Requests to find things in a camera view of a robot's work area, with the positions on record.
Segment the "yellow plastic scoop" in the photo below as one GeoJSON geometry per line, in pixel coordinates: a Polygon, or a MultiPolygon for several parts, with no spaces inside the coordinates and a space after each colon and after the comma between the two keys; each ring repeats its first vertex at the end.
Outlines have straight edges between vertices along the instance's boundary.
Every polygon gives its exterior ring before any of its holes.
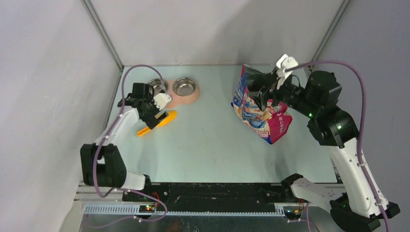
{"type": "MultiPolygon", "coordinates": [[[[159,124],[156,127],[163,127],[163,126],[171,123],[173,120],[175,120],[176,117],[177,117],[177,111],[176,110],[166,111],[159,117],[159,124]]],[[[150,129],[149,127],[145,127],[143,129],[139,130],[136,133],[136,135],[138,137],[141,137],[141,136],[144,136],[145,134],[147,134],[151,131],[152,131],[152,129],[150,129]]]]}

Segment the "colourful cat food bag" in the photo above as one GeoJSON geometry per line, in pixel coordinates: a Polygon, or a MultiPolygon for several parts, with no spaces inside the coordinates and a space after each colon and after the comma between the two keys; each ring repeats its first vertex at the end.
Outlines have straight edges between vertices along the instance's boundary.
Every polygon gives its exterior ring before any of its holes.
{"type": "Polygon", "coordinates": [[[251,99],[248,82],[263,75],[263,72],[243,64],[231,106],[245,126],[272,145],[287,133],[293,118],[287,112],[288,106],[282,102],[274,106],[273,101],[268,100],[267,107],[261,110],[251,99]]]}

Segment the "pink double pet bowl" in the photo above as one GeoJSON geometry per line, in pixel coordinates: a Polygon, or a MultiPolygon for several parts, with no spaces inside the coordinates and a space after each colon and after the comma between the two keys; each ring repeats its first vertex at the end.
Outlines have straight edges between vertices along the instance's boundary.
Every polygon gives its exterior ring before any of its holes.
{"type": "Polygon", "coordinates": [[[173,100],[167,104],[166,108],[174,108],[179,104],[192,104],[200,96],[199,86],[191,77],[181,77],[171,81],[156,78],[148,81],[147,84],[153,87],[154,96],[160,92],[172,96],[173,100]]]}

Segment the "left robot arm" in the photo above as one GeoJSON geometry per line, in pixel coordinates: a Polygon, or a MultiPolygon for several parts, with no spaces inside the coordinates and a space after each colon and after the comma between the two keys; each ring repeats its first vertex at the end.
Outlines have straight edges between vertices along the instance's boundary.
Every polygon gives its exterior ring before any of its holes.
{"type": "Polygon", "coordinates": [[[88,186],[133,189],[141,201],[148,201],[153,188],[146,184],[147,176],[128,171],[121,155],[122,145],[133,126],[142,121],[149,129],[159,125],[167,116],[162,112],[172,101],[171,95],[145,83],[134,83],[131,93],[118,103],[114,121],[92,144],[80,149],[83,181],[88,186]]]}

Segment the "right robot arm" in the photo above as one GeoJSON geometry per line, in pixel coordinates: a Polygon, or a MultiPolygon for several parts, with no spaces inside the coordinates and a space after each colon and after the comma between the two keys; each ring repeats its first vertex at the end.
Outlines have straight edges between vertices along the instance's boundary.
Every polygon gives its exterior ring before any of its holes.
{"type": "Polygon", "coordinates": [[[327,149],[344,185],[343,191],[334,192],[292,174],[281,182],[285,201],[299,198],[322,208],[346,232],[372,232],[381,219],[399,213],[399,206],[382,196],[366,169],[359,130],[352,116],[337,106],[342,87],[332,72],[313,72],[305,87],[294,85],[290,78],[280,85],[274,72],[250,69],[244,76],[245,92],[260,109],[272,100],[308,117],[311,135],[327,149]]]}

